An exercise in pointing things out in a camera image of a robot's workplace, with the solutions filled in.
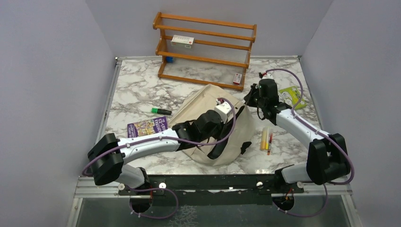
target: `metal frame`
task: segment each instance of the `metal frame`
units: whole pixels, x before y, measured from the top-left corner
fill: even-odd
[[[265,56],[252,56],[253,58],[266,58]],[[116,58],[116,66],[113,74],[112,84],[109,89],[109,94],[107,97],[107,101],[103,111],[103,118],[101,120],[101,124],[99,127],[99,131],[97,134],[96,142],[98,142],[105,132],[105,128],[107,125],[107,118],[110,112],[111,104],[113,101],[114,91],[116,88],[118,76],[120,74],[120,69],[123,60],[137,60],[137,59],[159,59],[160,57],[119,57]],[[286,56],[286,57],[276,57],[272,56],[274,59],[282,59],[282,58],[294,58],[297,59],[296,56]],[[344,203],[344,207],[346,213],[349,218],[349,222],[352,227],[361,227],[362,223],[358,216],[357,210],[355,208],[354,202],[352,200],[352,189],[349,185],[332,185],[326,184],[328,194],[329,195],[341,195]],[[324,188],[321,185],[309,184],[306,183],[303,187],[304,193],[296,193],[294,196],[322,196],[325,195]],[[92,177],[79,177],[77,187],[74,194],[73,203],[71,206],[70,216],[67,222],[67,227],[75,227],[78,218],[80,209],[82,207],[82,201],[84,198],[150,198],[148,195],[133,195],[133,196],[121,196],[118,194],[118,183],[113,182],[103,186],[95,185],[95,182]],[[283,196],[281,193],[273,193],[272,197]]]

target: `marble table top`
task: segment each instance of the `marble table top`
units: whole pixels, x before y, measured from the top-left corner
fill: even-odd
[[[160,116],[150,112],[152,107],[172,110],[174,115],[186,97],[202,88],[203,85],[199,84],[159,79],[157,72],[160,64],[161,58],[122,62],[107,119],[106,133],[113,132],[118,138],[126,138],[127,124]],[[307,106],[297,110],[297,113],[319,127],[318,117],[297,59],[251,59],[244,90],[240,92],[226,89],[226,91],[242,100],[249,92],[251,84],[259,81],[258,73],[272,68],[288,69],[300,77],[305,89],[304,99]],[[185,75],[197,79],[208,78],[210,81],[229,84],[232,83],[235,72],[241,73],[242,70],[193,61],[185,62],[185,64],[167,64],[165,68],[165,74]],[[299,87],[295,78],[286,72],[275,71],[267,77],[274,78],[279,89]],[[129,165],[143,167],[148,174],[272,174],[278,168],[306,161],[307,149],[298,140],[271,122],[261,121],[256,115],[256,108],[250,108],[250,110],[255,120],[256,135],[247,151],[229,165],[205,166],[196,163],[181,151],[140,158],[130,162]],[[266,151],[259,150],[262,129],[265,126],[270,126],[274,135],[269,156]]]

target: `purple cable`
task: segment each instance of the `purple cable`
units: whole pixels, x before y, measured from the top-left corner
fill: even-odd
[[[173,196],[174,196],[174,198],[175,198],[175,209],[174,209],[174,211],[173,211],[171,214],[169,214],[169,215],[167,215],[167,216],[163,216],[163,217],[154,217],[154,216],[149,216],[149,215],[142,214],[142,213],[137,213],[137,212],[135,212],[134,209],[132,208],[132,203],[130,202],[130,209],[131,209],[131,211],[132,211],[131,214],[137,214],[137,215],[139,215],[139,216],[146,217],[146,218],[151,218],[151,219],[166,219],[166,218],[169,218],[169,217],[173,216],[173,215],[177,212],[177,210],[178,210],[178,197],[177,197],[177,195],[176,195],[172,190],[170,190],[170,189],[168,189],[168,188],[149,188],[149,189],[138,190],[138,189],[130,188],[129,186],[127,186],[127,187],[128,187],[130,190],[134,191],[134,192],[149,192],[149,191],[154,191],[154,190],[165,190],[165,191],[168,191],[168,192],[170,192],[171,194],[173,194]]]
[[[231,102],[230,102],[228,99],[225,99],[225,98],[221,98],[221,99],[223,99],[225,102],[227,102],[227,103],[230,105],[231,111],[233,112],[233,126],[231,127],[230,132],[229,132],[224,138],[222,138],[221,140],[215,141],[215,142],[213,142],[213,143],[198,143],[198,142],[193,142],[193,141],[190,141],[190,140],[185,140],[185,139],[180,139],[180,138],[175,138],[175,137],[170,137],[170,136],[162,136],[161,138],[155,137],[155,138],[149,138],[149,139],[145,139],[145,140],[141,140],[141,141],[132,142],[132,143],[130,143],[130,145],[131,145],[131,146],[134,146],[134,145],[137,145],[137,144],[140,144],[140,143],[143,143],[143,142],[149,142],[149,141],[153,141],[153,140],[163,140],[163,139],[167,139],[167,140],[177,140],[177,141],[181,141],[181,142],[185,142],[185,143],[191,143],[191,144],[194,144],[194,145],[207,146],[207,145],[216,145],[216,144],[219,144],[219,143],[221,143],[221,142],[227,140],[228,137],[230,137],[230,135],[233,133],[234,127],[235,127],[235,122],[236,122],[235,107],[231,104]],[[103,154],[97,156],[96,158],[94,158],[92,161],[90,161],[90,162],[84,167],[84,169],[82,170],[82,173],[81,173],[81,174],[82,174],[83,176],[92,176],[92,175],[86,173],[87,169],[89,169],[90,166],[91,166],[92,164],[94,164],[97,160],[103,158],[104,156],[106,156],[106,155],[108,155],[108,154],[110,154],[110,153],[112,153],[112,152],[114,152],[114,151],[116,151],[116,150],[118,150],[118,149],[125,148],[125,147],[127,147],[126,144],[121,145],[121,146],[118,146],[118,147],[115,147],[115,148],[112,148],[112,149],[106,151],[105,153],[103,153]]]
[[[292,115],[299,121],[301,122],[304,126],[306,126],[307,128],[309,128],[310,130],[312,130],[313,132],[317,133],[318,135],[326,138],[330,143],[332,143],[340,152],[341,154],[346,158],[347,162],[349,163],[349,166],[351,168],[351,175],[349,176],[349,179],[344,181],[344,182],[329,182],[332,184],[339,184],[339,185],[344,185],[344,184],[348,184],[349,182],[352,181],[352,179],[354,179],[354,165],[352,164],[351,159],[348,157],[348,155],[345,153],[345,151],[334,141],[332,140],[330,137],[328,137],[327,135],[321,133],[319,130],[316,130],[314,127],[310,126],[306,121],[304,121],[302,118],[300,118],[296,113],[295,113],[295,107],[301,102],[302,97],[304,96],[304,87],[302,86],[301,81],[299,80],[299,78],[295,75],[295,73],[286,70],[286,69],[270,69],[270,70],[266,70],[266,73],[271,72],[271,71],[284,71],[284,72],[288,72],[291,75],[293,75],[295,77],[295,79],[298,81],[299,86],[301,87],[301,96],[298,99],[298,102],[295,103],[295,105],[292,107],[291,109],[291,113]]]
[[[273,204],[279,209],[279,211],[281,211],[281,212],[283,212],[283,213],[285,213],[285,214],[294,216],[294,217],[299,217],[299,218],[311,218],[311,217],[314,217],[314,216],[316,216],[316,215],[321,214],[323,211],[325,211],[325,210],[326,210],[326,207],[327,207],[327,204],[328,204],[328,202],[329,202],[329,195],[328,195],[328,193],[327,193],[326,185],[323,184],[323,187],[324,187],[324,191],[326,192],[326,199],[324,200],[324,204],[323,204],[322,208],[321,208],[318,212],[316,212],[316,213],[314,213],[314,214],[307,214],[307,215],[304,215],[304,214],[294,214],[294,213],[291,213],[291,212],[288,212],[288,211],[285,212],[285,210],[282,210],[282,209],[280,209],[279,207],[277,207],[277,205],[276,205],[275,203],[273,203]]]

